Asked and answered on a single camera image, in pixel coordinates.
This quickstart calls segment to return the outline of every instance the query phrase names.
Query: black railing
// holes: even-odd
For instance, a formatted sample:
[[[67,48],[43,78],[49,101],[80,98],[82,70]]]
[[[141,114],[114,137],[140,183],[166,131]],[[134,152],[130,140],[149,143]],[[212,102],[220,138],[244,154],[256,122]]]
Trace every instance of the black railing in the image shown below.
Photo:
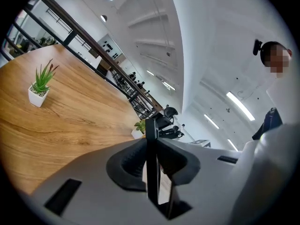
[[[147,96],[137,87],[137,85],[129,78],[129,76],[112,60],[112,58],[101,48],[101,46],[82,28],[80,25],[65,11],[60,7],[54,0],[42,0],[49,8],[47,13],[50,14],[57,23],[64,27],[69,35],[65,40],[57,37],[57,35],[50,30],[43,22],[41,22],[28,8],[24,8],[24,11],[30,16],[41,28],[47,31],[56,41],[61,43],[65,48],[67,48],[75,57],[77,57],[81,62],[88,66],[100,77],[105,79],[112,86],[121,91],[128,99],[134,110],[137,112],[141,119],[149,118],[156,114],[157,108],[152,104],[152,102],[147,98]],[[35,39],[30,37],[18,24],[15,22],[13,25],[21,34],[23,34],[30,43],[32,43],[36,48],[41,48],[42,45],[38,43]],[[113,73],[113,79],[116,83],[106,78],[106,76],[95,69],[91,64],[89,64],[85,59],[79,56],[74,50],[69,47],[70,42],[73,39],[77,39],[82,46],[87,50],[92,49],[96,54],[102,57],[102,59],[111,67]],[[8,37],[6,37],[7,42],[15,49],[15,51],[20,55],[25,53],[18,46],[16,46]],[[2,55],[9,61],[10,58],[1,50]]]

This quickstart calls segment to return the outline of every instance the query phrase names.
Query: white square pot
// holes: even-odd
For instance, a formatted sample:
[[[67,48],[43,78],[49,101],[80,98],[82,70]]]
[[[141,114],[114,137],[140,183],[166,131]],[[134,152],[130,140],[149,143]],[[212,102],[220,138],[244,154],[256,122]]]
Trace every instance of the white square pot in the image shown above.
[[[41,105],[43,104],[44,100],[46,99],[49,90],[46,92],[46,94],[43,97],[40,97],[39,95],[35,94],[34,92],[30,91],[30,88],[32,86],[30,86],[28,88],[28,97],[29,97],[29,101],[37,107],[41,107]]]
[[[131,135],[133,136],[134,139],[138,139],[138,138],[140,138],[140,137],[143,136],[143,133],[142,133],[140,130],[134,129],[134,130],[131,132]]]

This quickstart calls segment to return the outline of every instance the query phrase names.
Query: white ceiling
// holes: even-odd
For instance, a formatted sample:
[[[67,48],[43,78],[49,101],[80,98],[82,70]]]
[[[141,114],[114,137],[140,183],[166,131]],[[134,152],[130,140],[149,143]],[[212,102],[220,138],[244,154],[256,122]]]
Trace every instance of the white ceiling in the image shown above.
[[[254,40],[291,45],[267,0],[83,1],[98,17],[108,17],[110,36],[141,77],[147,69],[176,88],[183,112],[206,113],[220,127],[219,136],[240,150],[251,140],[274,106],[266,89],[275,80],[252,54]],[[228,91],[255,121],[226,97]]]

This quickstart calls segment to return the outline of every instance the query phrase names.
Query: fluorescent light tube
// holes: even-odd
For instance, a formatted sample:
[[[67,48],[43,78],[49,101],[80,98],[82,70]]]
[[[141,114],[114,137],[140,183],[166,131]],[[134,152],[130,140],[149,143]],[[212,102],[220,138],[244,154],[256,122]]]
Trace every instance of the fluorescent light tube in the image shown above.
[[[210,121],[217,129],[219,129],[219,127],[205,114],[204,115],[207,119],[208,119],[208,121]]]
[[[154,74],[153,73],[151,73],[151,72],[149,72],[148,70],[146,70],[148,73],[150,73],[152,76],[154,76]]]
[[[169,86],[170,88],[172,88],[175,91],[175,88],[170,86],[169,84],[167,84],[166,82],[164,82],[165,85]]]
[[[233,146],[233,148],[238,152],[239,150],[237,150],[237,148],[234,146],[234,144],[231,142],[231,140],[230,139],[227,139],[227,140]]]
[[[245,113],[250,121],[255,120],[249,110],[231,92],[228,92],[226,96],[228,96]]]

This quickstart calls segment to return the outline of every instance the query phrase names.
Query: desk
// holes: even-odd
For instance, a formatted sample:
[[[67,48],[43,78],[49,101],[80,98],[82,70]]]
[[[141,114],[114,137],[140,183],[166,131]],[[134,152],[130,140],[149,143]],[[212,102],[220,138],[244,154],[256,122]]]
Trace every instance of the desk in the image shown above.
[[[35,69],[56,66],[41,108],[29,102]],[[62,45],[34,50],[0,69],[0,143],[15,186],[31,193],[74,158],[132,140],[139,118],[127,98]]]

